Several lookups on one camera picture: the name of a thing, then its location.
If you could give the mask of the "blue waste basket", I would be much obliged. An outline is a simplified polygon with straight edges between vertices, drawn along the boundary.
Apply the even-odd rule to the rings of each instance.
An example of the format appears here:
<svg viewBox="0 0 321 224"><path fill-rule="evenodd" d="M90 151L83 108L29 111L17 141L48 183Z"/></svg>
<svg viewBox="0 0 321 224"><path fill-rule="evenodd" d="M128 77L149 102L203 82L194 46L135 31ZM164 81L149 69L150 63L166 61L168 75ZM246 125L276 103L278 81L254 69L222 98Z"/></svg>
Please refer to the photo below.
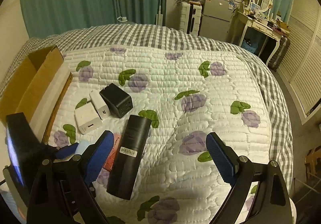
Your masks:
<svg viewBox="0 0 321 224"><path fill-rule="evenodd" d="M250 53L255 53L258 47L257 42L253 42L250 39L244 39L242 42L241 47L247 51L249 51Z"/></svg>

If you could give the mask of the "cardboard box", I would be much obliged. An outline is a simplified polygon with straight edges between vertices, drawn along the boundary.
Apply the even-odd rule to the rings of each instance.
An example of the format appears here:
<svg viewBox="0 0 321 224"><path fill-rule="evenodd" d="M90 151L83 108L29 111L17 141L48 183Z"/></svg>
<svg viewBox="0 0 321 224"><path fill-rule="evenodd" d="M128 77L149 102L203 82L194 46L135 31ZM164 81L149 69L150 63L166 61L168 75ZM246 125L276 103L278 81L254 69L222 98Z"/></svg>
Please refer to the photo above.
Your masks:
<svg viewBox="0 0 321 224"><path fill-rule="evenodd" d="M72 79L71 70L57 46L28 54L2 95L1 123L7 125L7 115L24 113L38 140L47 143Z"/></svg>

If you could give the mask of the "white square charger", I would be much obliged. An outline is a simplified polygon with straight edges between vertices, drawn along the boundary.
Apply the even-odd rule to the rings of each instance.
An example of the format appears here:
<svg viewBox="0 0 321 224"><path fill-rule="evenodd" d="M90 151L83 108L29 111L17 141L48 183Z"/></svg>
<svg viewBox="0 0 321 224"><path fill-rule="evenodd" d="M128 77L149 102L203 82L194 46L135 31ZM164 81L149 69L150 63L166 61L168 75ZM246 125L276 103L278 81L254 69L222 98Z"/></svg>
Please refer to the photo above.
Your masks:
<svg viewBox="0 0 321 224"><path fill-rule="evenodd" d="M75 120L83 135L102 126L102 120L91 102L75 110Z"/></svg>

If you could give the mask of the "pink rose tin case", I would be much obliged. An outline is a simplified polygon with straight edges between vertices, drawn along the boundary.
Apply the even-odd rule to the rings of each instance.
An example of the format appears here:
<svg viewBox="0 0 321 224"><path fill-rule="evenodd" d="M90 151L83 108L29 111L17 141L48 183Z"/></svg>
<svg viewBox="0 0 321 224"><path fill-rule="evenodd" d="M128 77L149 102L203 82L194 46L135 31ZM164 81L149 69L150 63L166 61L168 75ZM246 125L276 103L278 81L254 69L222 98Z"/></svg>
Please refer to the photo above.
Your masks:
<svg viewBox="0 0 321 224"><path fill-rule="evenodd" d="M116 153L118 150L119 142L121 140L121 135L119 133L114 133L113 135L114 135L114 145L113 145L112 150L109 153L109 155L105 161L105 164L103 165L103 168L105 170L107 170L108 172L110 172L112 170L114 160L116 157Z"/></svg>

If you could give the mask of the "grey checked bed sheet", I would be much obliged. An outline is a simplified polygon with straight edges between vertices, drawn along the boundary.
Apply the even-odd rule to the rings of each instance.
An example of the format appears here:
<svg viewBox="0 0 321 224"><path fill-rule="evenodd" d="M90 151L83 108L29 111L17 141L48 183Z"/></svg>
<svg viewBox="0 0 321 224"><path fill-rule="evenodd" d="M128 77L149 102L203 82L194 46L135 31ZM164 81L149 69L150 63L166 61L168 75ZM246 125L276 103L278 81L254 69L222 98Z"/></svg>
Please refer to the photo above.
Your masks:
<svg viewBox="0 0 321 224"><path fill-rule="evenodd" d="M263 61L235 44L188 35L172 28L151 24L108 24L74 29L43 39L32 37L25 42L10 62L1 81L1 92L5 91L25 57L34 51L56 45L62 53L67 53L77 49L112 44L153 47L168 51L230 51L240 55L252 70L267 106L272 128L270 158L279 163L287 188L291 188L294 173L293 134L286 99L277 80Z"/></svg>

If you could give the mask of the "black cube charger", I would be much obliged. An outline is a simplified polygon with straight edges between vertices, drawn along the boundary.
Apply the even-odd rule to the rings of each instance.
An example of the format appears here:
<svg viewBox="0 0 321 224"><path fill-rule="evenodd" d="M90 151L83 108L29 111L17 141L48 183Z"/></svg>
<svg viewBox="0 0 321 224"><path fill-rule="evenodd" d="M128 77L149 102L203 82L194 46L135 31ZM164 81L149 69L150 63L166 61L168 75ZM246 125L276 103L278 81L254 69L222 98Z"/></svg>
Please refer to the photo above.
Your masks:
<svg viewBox="0 0 321 224"><path fill-rule="evenodd" d="M124 90L111 83L100 91L112 115L122 118L133 108L132 98Z"/></svg>

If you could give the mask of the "white mop pole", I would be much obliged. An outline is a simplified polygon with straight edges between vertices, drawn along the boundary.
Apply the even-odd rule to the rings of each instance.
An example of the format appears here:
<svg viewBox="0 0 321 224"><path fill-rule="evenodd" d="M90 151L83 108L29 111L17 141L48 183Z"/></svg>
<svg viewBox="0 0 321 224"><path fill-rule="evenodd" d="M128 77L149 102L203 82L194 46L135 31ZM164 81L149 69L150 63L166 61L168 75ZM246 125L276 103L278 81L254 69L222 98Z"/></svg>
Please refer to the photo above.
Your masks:
<svg viewBox="0 0 321 224"><path fill-rule="evenodd" d="M163 25L162 0L158 0L158 10L156 14L156 25Z"/></svg>

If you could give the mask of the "white suitcase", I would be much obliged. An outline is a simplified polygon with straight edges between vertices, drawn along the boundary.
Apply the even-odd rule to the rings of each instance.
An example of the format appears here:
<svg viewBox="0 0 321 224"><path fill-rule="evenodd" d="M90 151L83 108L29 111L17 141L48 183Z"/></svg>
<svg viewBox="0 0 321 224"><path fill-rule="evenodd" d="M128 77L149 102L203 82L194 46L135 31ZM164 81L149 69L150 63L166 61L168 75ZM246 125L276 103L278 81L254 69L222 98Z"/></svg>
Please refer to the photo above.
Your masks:
<svg viewBox="0 0 321 224"><path fill-rule="evenodd" d="M179 31L197 36L200 30L202 6L193 1L180 3Z"/></svg>

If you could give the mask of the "grey small refrigerator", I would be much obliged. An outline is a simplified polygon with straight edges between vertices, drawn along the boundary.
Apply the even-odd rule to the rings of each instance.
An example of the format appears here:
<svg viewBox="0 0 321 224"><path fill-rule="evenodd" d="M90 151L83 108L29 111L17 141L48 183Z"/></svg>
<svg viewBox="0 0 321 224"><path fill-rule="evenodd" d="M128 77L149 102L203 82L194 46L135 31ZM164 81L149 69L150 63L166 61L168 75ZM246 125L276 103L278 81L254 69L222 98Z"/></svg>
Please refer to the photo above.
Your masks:
<svg viewBox="0 0 321 224"><path fill-rule="evenodd" d="M228 0L205 0L199 35L225 42L229 36L233 6Z"/></svg>

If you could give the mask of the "black cylinder bottle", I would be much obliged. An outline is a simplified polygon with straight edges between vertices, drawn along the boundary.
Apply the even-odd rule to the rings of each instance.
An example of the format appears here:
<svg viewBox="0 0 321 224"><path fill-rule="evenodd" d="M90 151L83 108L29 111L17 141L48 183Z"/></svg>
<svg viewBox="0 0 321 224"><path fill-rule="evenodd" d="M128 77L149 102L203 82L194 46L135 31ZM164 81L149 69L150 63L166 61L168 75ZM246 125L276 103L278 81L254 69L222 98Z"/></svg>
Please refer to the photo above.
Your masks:
<svg viewBox="0 0 321 224"><path fill-rule="evenodd" d="M107 193L131 199L151 122L137 115L129 117L109 174Z"/></svg>

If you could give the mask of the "white louvred wardrobe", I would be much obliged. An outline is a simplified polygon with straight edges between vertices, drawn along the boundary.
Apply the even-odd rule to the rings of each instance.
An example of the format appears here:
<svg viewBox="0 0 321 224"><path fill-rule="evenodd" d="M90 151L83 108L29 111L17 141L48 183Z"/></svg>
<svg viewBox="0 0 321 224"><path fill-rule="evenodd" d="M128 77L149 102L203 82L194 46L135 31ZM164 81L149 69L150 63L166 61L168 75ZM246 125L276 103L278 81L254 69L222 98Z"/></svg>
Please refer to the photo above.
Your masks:
<svg viewBox="0 0 321 224"><path fill-rule="evenodd" d="M290 89L301 123L320 112L320 4L293 0L288 25L290 46L278 71Z"/></svg>

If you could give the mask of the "white dressing table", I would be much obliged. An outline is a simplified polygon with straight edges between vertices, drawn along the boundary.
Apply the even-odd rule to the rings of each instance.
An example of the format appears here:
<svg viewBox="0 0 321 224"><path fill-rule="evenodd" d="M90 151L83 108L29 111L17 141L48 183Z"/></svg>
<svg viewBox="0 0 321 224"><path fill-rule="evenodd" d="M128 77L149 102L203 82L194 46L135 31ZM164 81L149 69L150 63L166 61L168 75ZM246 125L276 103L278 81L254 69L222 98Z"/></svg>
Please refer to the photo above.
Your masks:
<svg viewBox="0 0 321 224"><path fill-rule="evenodd" d="M268 54L267 60L265 61L265 65L268 66L271 59L274 57L277 50L281 46L281 38L285 38L285 36L276 29L272 29L268 25L262 24L261 22L243 14L242 12L237 11L235 17L232 18L232 23L230 27L230 43L233 43L241 47L246 32L250 28L265 36L263 45L261 46L260 51L258 53L258 57L260 57L260 55L263 53L269 38L275 41L275 47L273 48L271 53Z"/></svg>

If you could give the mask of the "white floral quilt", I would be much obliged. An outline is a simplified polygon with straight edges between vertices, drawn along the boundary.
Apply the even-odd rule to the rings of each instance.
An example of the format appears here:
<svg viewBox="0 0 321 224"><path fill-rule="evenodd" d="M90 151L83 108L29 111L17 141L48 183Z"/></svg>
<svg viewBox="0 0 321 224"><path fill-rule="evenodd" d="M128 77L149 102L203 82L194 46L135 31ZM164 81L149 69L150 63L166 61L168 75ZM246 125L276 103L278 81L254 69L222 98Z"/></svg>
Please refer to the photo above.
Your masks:
<svg viewBox="0 0 321 224"><path fill-rule="evenodd" d="M94 182L111 223L208 223L229 193L205 139L215 132L238 155L267 163L271 123L245 57L229 51L171 52L109 46L65 54L73 73L54 121L50 145L120 136L128 116L113 116L81 134L75 110L93 90L115 84L132 97L132 115L152 121L130 200L107 193L109 174Z"/></svg>

